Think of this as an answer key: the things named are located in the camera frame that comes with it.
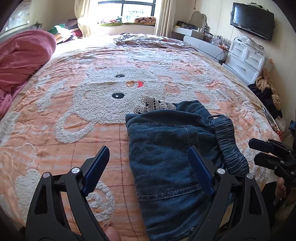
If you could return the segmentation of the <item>right hand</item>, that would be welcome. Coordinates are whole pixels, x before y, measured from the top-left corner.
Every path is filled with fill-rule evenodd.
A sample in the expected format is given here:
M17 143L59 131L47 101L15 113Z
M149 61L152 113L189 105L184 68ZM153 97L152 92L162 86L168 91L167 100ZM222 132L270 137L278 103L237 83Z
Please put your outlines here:
M286 187L283 178L278 178L275 189L275 196L277 200L281 200L286 197Z

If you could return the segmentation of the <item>left hand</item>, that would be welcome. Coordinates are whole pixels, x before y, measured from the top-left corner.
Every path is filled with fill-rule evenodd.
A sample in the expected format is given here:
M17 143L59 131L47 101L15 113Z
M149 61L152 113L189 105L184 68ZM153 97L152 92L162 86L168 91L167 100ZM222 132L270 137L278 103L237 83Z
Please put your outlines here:
M114 228L112 222L108 222L103 226L103 231L110 241L121 241L119 232Z

